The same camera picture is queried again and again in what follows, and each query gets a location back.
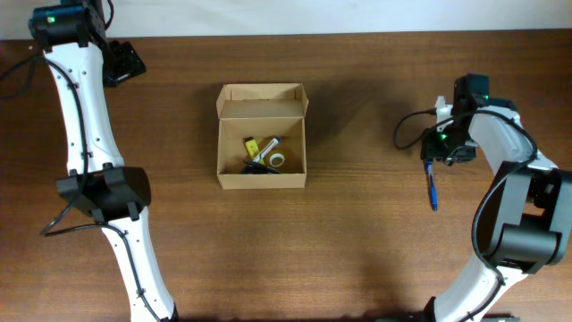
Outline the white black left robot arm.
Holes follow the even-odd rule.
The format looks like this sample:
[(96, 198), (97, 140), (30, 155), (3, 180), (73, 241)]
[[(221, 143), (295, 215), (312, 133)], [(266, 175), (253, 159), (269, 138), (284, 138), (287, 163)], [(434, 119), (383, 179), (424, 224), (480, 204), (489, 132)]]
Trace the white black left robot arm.
[(62, 1), (35, 9), (29, 19), (39, 58), (55, 80), (68, 145), (67, 175), (56, 183), (67, 205), (41, 233), (71, 233), (57, 225), (70, 210), (80, 211), (91, 221), (75, 229), (101, 231), (114, 251), (131, 320), (176, 321), (150, 237), (150, 183), (143, 168), (125, 165), (104, 93), (146, 66), (130, 42), (107, 38), (109, 23), (99, 1)]

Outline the yellow tape roll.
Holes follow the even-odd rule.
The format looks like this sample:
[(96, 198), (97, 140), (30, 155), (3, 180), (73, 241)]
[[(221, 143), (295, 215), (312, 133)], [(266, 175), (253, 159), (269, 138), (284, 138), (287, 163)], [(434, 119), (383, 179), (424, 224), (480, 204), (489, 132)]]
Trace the yellow tape roll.
[(286, 161), (286, 157), (281, 152), (272, 152), (268, 157), (269, 165), (271, 167), (281, 167)]

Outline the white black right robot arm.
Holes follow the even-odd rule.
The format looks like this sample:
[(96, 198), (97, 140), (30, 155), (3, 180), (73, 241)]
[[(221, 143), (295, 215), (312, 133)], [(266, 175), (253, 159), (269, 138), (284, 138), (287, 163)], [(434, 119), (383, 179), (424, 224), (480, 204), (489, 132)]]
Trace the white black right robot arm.
[(424, 166), (466, 163), (481, 150), (494, 178), (475, 211), (472, 256), (422, 319), (482, 321), (509, 288), (564, 258), (571, 173), (540, 151), (513, 102), (491, 97), (484, 75), (456, 79), (452, 103), (438, 97), (433, 114), (437, 123), (421, 139)]

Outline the brown cardboard box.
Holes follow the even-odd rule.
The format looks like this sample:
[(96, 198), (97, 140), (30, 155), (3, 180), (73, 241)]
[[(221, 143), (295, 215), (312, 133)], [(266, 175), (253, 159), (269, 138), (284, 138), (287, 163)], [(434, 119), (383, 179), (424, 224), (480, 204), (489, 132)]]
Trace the brown cardboard box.
[[(309, 100), (300, 83), (226, 84), (216, 100), (218, 155), (216, 174), (225, 190), (303, 188), (307, 180), (306, 115)], [(252, 137), (261, 151), (274, 137), (272, 152), (286, 161), (280, 174), (241, 174), (252, 161), (244, 139)]]

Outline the black whiteboard marker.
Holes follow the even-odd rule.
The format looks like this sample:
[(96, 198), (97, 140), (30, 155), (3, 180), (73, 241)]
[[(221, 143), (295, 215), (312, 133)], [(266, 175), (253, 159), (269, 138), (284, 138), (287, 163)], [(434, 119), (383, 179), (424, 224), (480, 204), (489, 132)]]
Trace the black whiteboard marker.
[(241, 170), (241, 174), (255, 174), (257, 172), (255, 167), (252, 167), (250, 165), (245, 166), (242, 170)]

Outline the black ballpoint pen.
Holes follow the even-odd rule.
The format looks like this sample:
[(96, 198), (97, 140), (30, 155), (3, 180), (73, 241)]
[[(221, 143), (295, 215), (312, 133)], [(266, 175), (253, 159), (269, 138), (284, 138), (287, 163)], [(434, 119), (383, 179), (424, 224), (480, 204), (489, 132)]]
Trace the black ballpoint pen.
[(271, 166), (262, 165), (253, 161), (245, 161), (245, 166), (250, 165), (255, 167), (257, 172), (255, 174), (280, 174), (281, 172)]

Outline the yellow highlighter marker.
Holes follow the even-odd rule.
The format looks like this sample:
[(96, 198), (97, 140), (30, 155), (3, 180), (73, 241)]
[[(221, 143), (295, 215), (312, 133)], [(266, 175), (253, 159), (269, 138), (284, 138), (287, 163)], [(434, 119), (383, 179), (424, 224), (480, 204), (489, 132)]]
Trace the yellow highlighter marker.
[(252, 137), (245, 138), (244, 145), (251, 159), (254, 159), (260, 153), (257, 141), (254, 138)]

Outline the blue whiteboard marker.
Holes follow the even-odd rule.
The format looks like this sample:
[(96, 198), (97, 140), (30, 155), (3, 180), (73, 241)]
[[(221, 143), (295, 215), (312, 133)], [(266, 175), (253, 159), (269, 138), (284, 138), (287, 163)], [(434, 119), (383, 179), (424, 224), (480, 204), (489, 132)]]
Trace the blue whiteboard marker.
[(260, 163), (264, 158), (280, 143), (279, 137), (272, 138), (269, 143), (252, 159), (253, 162)]

